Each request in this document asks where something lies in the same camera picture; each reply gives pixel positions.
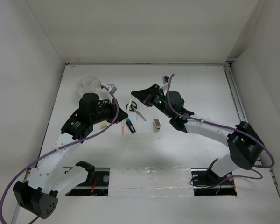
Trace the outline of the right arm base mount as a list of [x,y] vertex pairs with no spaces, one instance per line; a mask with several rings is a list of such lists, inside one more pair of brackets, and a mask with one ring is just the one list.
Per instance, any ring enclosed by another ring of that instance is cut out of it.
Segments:
[[194,196],[236,196],[236,188],[233,180],[226,180],[227,175],[219,177],[208,168],[195,168],[191,170],[189,184],[193,186]]

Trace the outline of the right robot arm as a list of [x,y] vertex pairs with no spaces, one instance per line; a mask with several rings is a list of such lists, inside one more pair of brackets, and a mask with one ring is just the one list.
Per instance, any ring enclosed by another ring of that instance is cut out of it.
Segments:
[[216,124],[195,115],[184,108],[184,99],[177,91],[164,91],[159,85],[131,95],[146,107],[156,107],[170,119],[172,127],[184,133],[201,135],[218,141],[228,147],[229,152],[216,158],[206,170],[194,174],[192,182],[196,186],[211,186],[225,182],[227,175],[237,169],[254,170],[256,160],[263,151],[264,144],[252,126],[240,122],[234,127]]

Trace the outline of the yellow clear pen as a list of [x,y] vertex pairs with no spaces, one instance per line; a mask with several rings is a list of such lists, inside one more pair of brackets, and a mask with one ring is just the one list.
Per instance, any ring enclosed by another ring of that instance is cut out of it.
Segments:
[[130,98],[130,100],[129,100],[129,103],[128,103],[128,105],[127,105],[127,114],[129,113],[129,109],[130,109],[130,106],[131,106],[131,103],[132,103],[132,100],[133,100],[133,97],[131,97]]

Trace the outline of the pink clear pen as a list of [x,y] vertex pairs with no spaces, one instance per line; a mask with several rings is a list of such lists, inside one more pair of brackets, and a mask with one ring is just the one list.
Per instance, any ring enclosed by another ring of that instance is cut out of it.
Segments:
[[121,122],[121,134],[122,134],[122,136],[124,135],[124,125],[125,125],[125,123],[124,123],[124,120]]

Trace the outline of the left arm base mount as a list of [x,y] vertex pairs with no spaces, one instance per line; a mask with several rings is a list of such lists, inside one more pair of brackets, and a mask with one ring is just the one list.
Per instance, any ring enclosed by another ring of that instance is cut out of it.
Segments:
[[83,183],[74,187],[66,196],[108,196],[109,168],[95,168],[85,161],[78,162],[76,166],[83,167],[88,175]]

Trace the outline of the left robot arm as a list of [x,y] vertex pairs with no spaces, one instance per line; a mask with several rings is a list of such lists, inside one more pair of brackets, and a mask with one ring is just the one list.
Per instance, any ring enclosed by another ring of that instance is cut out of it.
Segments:
[[116,100],[101,100],[95,93],[84,94],[78,109],[61,128],[53,153],[45,157],[26,181],[17,181],[13,186],[17,203],[37,217],[46,219],[56,209],[60,197],[81,183],[92,184],[95,178],[93,165],[80,161],[68,173],[64,173],[64,166],[93,131],[95,124],[103,121],[120,123],[127,117]]

